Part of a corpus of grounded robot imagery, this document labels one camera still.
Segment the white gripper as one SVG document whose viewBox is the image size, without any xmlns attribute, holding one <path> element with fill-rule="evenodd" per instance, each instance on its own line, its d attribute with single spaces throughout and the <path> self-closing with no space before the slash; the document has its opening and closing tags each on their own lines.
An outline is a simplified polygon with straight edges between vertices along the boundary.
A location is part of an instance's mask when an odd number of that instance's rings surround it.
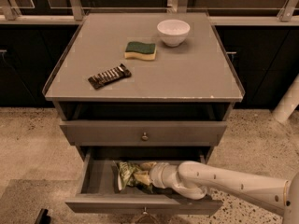
<svg viewBox="0 0 299 224">
<path fill-rule="evenodd" d="M 154 187 L 160 189 L 178 187 L 178 167 L 168 162 L 148 161 L 140 164 L 144 172 L 136 172 L 135 179 L 144 185 L 151 183 Z"/>
</svg>

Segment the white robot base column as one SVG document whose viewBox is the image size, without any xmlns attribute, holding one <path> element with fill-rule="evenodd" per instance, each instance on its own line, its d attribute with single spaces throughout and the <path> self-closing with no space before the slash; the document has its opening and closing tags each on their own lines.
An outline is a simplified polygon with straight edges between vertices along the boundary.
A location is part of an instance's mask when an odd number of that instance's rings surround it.
<svg viewBox="0 0 299 224">
<path fill-rule="evenodd" d="M 285 122 L 297 106 L 299 106 L 299 75 L 279 101 L 273 116 L 278 122 Z"/>
</svg>

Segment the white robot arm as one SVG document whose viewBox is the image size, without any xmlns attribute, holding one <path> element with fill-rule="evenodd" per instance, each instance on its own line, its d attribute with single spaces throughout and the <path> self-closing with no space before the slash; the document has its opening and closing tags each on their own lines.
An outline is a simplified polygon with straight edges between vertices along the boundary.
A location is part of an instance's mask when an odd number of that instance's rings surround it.
<svg viewBox="0 0 299 224">
<path fill-rule="evenodd" d="M 221 190 L 281 215 L 282 224 L 299 224 L 299 174 L 286 180 L 216 168 L 197 161 L 180 165 L 158 162 L 147 168 L 148 180 L 156 188 L 170 188 L 193 200 L 204 198 L 208 188 Z"/>
</svg>

